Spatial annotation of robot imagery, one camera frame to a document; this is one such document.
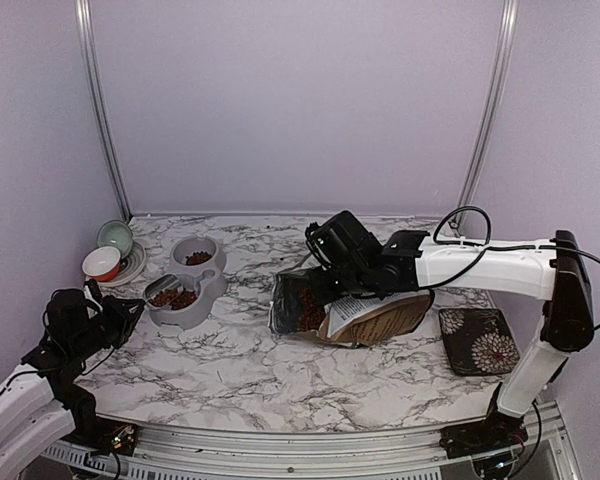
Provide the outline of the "brown kibble in bowls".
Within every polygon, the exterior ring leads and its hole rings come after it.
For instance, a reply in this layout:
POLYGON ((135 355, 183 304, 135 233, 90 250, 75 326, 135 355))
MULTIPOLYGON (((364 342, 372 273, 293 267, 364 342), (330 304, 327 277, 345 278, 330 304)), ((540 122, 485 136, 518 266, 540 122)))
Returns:
MULTIPOLYGON (((193 252, 185 257, 186 266, 197 266, 210 260, 212 255, 206 251, 193 252)), ((170 287, 161 288, 157 293, 149 296, 149 303, 156 308, 169 306, 171 310, 184 309, 197 300, 197 294, 194 290, 188 290, 186 287, 176 286, 173 282, 170 287)))

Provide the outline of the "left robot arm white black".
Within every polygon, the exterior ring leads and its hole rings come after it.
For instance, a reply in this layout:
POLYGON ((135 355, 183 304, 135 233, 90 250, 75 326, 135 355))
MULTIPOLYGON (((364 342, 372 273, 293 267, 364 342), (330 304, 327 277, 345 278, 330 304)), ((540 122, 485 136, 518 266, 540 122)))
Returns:
POLYGON ((0 479, 16 478, 62 438, 112 456, 121 476, 139 428, 97 415, 95 396, 76 381, 91 357, 130 339, 145 307, 142 299, 103 295, 94 281, 52 293, 40 342, 0 384, 0 479))

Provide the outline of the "grey double pet bowl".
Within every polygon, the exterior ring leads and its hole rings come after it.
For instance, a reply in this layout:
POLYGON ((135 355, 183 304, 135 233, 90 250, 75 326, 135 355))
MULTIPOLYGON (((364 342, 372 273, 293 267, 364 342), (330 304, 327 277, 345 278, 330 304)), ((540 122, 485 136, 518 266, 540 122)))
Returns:
POLYGON ((148 304, 149 317, 157 326, 178 326, 189 330, 203 323, 209 316, 214 302, 227 289, 224 276, 227 258, 220 244, 210 237, 191 236, 178 241, 172 248, 166 274, 176 275, 188 290, 194 290, 197 300, 190 306, 171 310, 153 309, 148 304), (212 258, 197 266, 186 266, 185 257, 193 252, 206 251, 212 258))

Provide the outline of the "brown dog food bag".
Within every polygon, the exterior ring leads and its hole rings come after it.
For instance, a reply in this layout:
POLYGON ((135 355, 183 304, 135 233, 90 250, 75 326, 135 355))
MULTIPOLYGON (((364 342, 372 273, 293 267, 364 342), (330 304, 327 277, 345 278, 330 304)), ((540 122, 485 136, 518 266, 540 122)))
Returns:
POLYGON ((435 294, 407 292, 378 298, 327 300, 318 269, 288 270, 274 276, 269 329, 326 344, 373 346, 415 331, 433 305, 435 294))

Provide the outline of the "green ceramic bowl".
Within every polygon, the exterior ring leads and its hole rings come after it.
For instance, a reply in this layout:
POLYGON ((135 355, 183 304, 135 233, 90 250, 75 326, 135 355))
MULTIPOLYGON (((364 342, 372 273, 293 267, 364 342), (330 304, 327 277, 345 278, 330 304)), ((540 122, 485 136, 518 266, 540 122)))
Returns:
POLYGON ((121 258, 126 258, 133 248, 133 234, 129 226, 120 220, 110 220, 103 224, 97 234, 99 247, 115 247, 121 258))

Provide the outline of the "front aluminium rail base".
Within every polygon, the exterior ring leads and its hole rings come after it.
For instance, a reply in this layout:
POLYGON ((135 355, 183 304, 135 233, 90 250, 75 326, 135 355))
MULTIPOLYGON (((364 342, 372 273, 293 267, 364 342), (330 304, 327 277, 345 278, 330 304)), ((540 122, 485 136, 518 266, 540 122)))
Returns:
POLYGON ((451 459, 441 428, 347 433, 216 431, 142 424, 130 456, 91 454, 59 440, 38 454, 91 475, 120 479, 484 479, 506 466, 522 479, 582 476, 561 413, 540 405, 525 419, 524 446, 451 459), (504 456, 519 460, 504 462, 504 456))

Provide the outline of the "left aluminium frame post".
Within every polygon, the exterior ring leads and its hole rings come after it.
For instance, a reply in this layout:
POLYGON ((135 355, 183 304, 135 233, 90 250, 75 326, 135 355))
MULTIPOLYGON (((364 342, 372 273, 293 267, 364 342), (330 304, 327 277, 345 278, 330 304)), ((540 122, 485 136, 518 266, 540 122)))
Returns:
POLYGON ((114 139, 107 115, 105 95, 98 64, 96 41, 92 23, 91 2, 75 2, 79 40, 86 71, 87 85, 95 117, 96 129, 104 155, 104 161, 110 178, 120 217, 129 222, 132 218, 131 204, 124 186, 121 168, 114 145, 114 139))

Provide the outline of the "white orange bowl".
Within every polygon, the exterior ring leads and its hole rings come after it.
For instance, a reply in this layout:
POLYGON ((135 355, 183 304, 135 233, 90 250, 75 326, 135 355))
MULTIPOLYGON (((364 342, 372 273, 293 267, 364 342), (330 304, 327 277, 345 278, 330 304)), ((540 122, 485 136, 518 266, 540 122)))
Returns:
POLYGON ((84 258, 82 271, 87 277, 97 282, 108 282, 118 274, 120 262, 121 254, 117 248, 100 247, 84 258))

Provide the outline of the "black floral square plate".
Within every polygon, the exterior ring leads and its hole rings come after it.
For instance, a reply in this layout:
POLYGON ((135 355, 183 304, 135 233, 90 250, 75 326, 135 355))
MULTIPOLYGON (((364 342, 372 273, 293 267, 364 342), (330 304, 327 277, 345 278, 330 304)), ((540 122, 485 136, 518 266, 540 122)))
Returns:
POLYGON ((520 359, 503 313, 499 309, 447 308, 438 313, 451 370, 461 377, 511 373, 520 359))

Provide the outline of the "aluminium frame post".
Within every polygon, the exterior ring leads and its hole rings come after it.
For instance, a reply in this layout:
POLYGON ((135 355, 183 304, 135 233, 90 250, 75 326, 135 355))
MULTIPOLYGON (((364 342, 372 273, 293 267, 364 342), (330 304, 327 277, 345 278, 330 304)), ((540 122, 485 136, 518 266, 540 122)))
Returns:
POLYGON ((456 204, 457 208, 468 206, 474 200, 480 176, 486 165, 489 143, 509 73, 519 7, 518 0, 502 2, 500 26, 486 99, 469 158, 468 170, 456 204))
POLYGON ((114 139, 107 115, 105 95, 98 64, 96 41, 92 23, 91 2, 75 2, 79 40, 86 71, 87 85, 95 117, 96 129, 104 155, 104 161, 110 178, 120 217, 129 222, 132 218, 131 204, 124 186, 121 168, 114 145, 114 139))

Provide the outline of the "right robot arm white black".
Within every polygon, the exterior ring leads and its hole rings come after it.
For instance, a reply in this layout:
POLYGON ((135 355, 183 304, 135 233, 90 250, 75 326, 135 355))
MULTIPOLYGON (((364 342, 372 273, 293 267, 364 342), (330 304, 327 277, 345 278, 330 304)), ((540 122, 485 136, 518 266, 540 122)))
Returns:
POLYGON ((461 288, 543 301, 534 339, 494 391, 485 418, 442 429, 440 445, 450 459, 527 439, 523 420, 533 401, 569 356, 594 338, 587 254, 568 230, 518 242, 399 230, 381 243, 351 212, 342 211, 323 224, 310 224, 305 238, 320 264, 318 291, 328 300, 461 288))

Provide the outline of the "metal food scoop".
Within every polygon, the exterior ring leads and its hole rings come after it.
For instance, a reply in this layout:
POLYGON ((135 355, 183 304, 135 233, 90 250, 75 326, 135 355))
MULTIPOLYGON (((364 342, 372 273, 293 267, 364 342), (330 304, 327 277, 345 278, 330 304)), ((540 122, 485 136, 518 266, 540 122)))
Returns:
POLYGON ((143 292, 143 299, 153 309, 166 308, 184 291, 182 281, 174 274, 164 275, 150 283, 143 292))

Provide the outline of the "right aluminium frame post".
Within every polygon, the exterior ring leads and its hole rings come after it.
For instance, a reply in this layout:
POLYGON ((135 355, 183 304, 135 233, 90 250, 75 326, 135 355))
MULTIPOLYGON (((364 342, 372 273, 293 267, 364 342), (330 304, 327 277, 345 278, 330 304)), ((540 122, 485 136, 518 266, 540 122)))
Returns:
POLYGON ((469 158, 468 170, 456 204, 457 208, 468 206, 474 200, 480 176, 486 165, 489 143, 509 73, 519 7, 518 0, 502 2, 500 26, 486 99, 469 158))

